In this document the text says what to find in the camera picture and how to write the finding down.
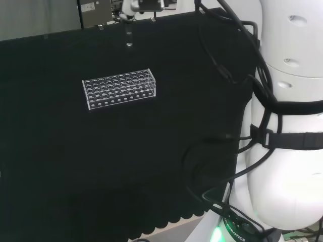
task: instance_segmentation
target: robot end effector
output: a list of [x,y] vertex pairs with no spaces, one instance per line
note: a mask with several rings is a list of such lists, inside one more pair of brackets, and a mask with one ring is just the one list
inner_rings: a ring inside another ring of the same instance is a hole
[[164,0],[124,0],[120,18],[125,22],[132,22],[136,12],[161,12],[164,7]]

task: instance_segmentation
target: label sticker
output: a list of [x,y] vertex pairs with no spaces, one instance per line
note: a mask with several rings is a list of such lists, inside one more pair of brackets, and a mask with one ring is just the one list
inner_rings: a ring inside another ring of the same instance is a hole
[[81,10],[82,10],[82,12],[95,10],[95,5],[94,5],[94,3],[83,4],[83,5],[81,5]]

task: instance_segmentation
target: black cloth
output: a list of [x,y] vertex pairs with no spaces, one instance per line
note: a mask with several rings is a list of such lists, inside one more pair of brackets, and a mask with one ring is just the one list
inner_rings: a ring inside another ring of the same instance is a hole
[[[254,73],[235,26],[205,17],[202,33],[236,80]],[[0,241],[124,242],[204,213],[180,158],[204,136],[238,137],[251,87],[219,78],[194,13],[135,21],[133,35],[132,48],[121,24],[0,42]],[[155,99],[88,111],[81,80],[146,68]],[[200,190],[233,174],[236,148],[192,151]]]

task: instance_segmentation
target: black velcro strap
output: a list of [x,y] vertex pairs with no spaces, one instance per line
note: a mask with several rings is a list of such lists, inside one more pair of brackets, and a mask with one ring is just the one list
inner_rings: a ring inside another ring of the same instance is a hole
[[267,149],[320,150],[323,149],[323,133],[285,133],[266,132],[254,125],[250,127],[251,138]]

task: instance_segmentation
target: green led light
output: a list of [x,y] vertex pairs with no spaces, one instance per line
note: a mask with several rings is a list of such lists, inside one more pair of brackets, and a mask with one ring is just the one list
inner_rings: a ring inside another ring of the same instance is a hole
[[210,242],[225,242],[225,239],[222,236],[222,232],[219,227],[216,227],[213,231]]

